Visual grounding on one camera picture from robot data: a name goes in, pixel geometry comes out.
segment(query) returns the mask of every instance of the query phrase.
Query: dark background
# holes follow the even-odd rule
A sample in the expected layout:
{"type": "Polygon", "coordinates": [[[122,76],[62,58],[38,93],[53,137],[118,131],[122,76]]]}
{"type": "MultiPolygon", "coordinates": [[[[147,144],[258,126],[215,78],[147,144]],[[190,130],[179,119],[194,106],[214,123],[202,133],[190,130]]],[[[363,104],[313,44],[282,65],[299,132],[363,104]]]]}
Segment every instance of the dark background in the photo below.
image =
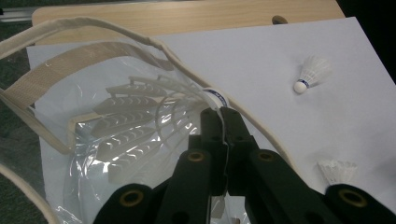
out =
{"type": "MultiPolygon", "coordinates": [[[[117,2],[112,0],[1,0],[1,8],[11,7],[44,7],[76,4],[117,2]]],[[[376,53],[387,68],[393,81],[396,80],[396,49],[395,19],[391,11],[391,1],[386,0],[337,0],[346,17],[357,17],[362,29],[371,41],[376,53]]],[[[30,21],[0,22],[0,41],[9,38],[32,26],[30,21]]],[[[26,52],[24,50],[8,58],[18,64],[19,71],[29,71],[26,52]]],[[[12,65],[0,61],[0,79],[9,85],[18,77],[12,72],[12,65]]],[[[8,148],[14,147],[21,151],[29,151],[18,164],[29,164],[32,169],[41,173],[38,137],[25,124],[0,102],[0,156],[7,156],[8,148]]],[[[47,223],[41,213],[14,185],[0,175],[0,223],[47,223]]]]}

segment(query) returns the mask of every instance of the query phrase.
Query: transparent bag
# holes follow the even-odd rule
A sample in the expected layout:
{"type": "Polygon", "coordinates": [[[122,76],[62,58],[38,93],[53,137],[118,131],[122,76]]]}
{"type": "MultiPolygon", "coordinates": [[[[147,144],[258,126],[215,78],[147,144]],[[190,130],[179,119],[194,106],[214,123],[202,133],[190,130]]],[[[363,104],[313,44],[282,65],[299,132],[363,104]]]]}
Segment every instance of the transparent bag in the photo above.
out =
{"type": "MultiPolygon", "coordinates": [[[[0,172],[50,223],[92,223],[116,189],[161,184],[188,136],[200,133],[201,111],[217,109],[203,91],[209,83],[165,44],[107,21],[43,22],[1,42],[0,59],[25,48],[32,69],[10,86],[0,80],[0,99],[40,136],[44,182],[16,163],[29,152],[12,147],[0,157],[0,172]],[[29,47],[34,43],[46,45],[29,47]]],[[[276,138],[231,104],[261,147],[274,147],[290,163],[276,138]]],[[[212,223],[237,218],[248,223],[241,199],[213,199],[212,223]]]]}

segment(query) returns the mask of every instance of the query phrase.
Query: white shuttlecock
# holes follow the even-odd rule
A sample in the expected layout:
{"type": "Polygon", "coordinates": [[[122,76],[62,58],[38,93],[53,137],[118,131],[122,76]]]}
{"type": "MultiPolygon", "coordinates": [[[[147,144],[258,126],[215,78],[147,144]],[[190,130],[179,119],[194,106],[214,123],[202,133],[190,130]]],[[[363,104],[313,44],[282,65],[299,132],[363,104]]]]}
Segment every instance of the white shuttlecock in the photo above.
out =
{"type": "Polygon", "coordinates": [[[351,161],[319,161],[318,166],[330,185],[351,184],[358,168],[351,161]]]}
{"type": "Polygon", "coordinates": [[[304,61],[300,77],[294,84],[294,90],[297,93],[303,93],[331,73],[332,67],[328,60],[318,56],[310,56],[304,61]]]}

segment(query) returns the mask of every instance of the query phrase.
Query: floor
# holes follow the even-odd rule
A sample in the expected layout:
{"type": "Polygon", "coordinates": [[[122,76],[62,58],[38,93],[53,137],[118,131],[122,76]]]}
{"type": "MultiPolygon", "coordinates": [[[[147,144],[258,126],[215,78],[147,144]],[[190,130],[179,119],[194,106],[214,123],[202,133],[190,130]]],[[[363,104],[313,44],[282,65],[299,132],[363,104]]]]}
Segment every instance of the floor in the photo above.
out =
{"type": "MultiPolygon", "coordinates": [[[[112,0],[2,0],[0,8],[11,7],[43,7],[74,4],[90,4],[101,2],[116,2],[112,0]]],[[[391,31],[391,13],[387,13],[386,1],[369,0],[338,0],[347,17],[356,16],[361,23],[363,30],[372,41],[376,52],[380,56],[383,64],[387,67],[393,80],[396,80],[395,55],[395,34],[391,31]]],[[[0,22],[0,41],[7,39],[27,28],[31,27],[29,21],[0,22]]],[[[13,83],[18,76],[28,71],[29,66],[25,51],[18,52],[7,61],[0,61],[0,87],[3,89],[13,83]]],[[[17,166],[25,167],[26,178],[34,175],[38,186],[43,182],[41,175],[41,157],[38,145],[38,138],[26,125],[15,116],[9,109],[0,102],[0,162],[12,162],[17,166]],[[21,152],[21,158],[14,161],[7,154],[11,149],[21,152]]],[[[0,224],[2,223],[47,223],[41,213],[30,203],[30,201],[10,183],[0,175],[0,224]]]]}

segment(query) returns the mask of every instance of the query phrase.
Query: shuttlecock feather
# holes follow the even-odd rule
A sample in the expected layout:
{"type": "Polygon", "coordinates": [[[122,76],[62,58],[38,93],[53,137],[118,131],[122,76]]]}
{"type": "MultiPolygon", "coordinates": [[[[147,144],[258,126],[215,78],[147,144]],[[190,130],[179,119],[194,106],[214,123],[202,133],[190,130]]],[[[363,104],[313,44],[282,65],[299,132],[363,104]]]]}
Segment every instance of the shuttlecock feather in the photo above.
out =
{"type": "Polygon", "coordinates": [[[328,60],[318,56],[310,56],[303,63],[303,69],[299,79],[294,84],[294,90],[297,93],[303,93],[331,73],[332,67],[328,60]]]}
{"type": "Polygon", "coordinates": [[[318,166],[330,185],[351,184],[358,168],[351,161],[319,161],[318,166]]]}

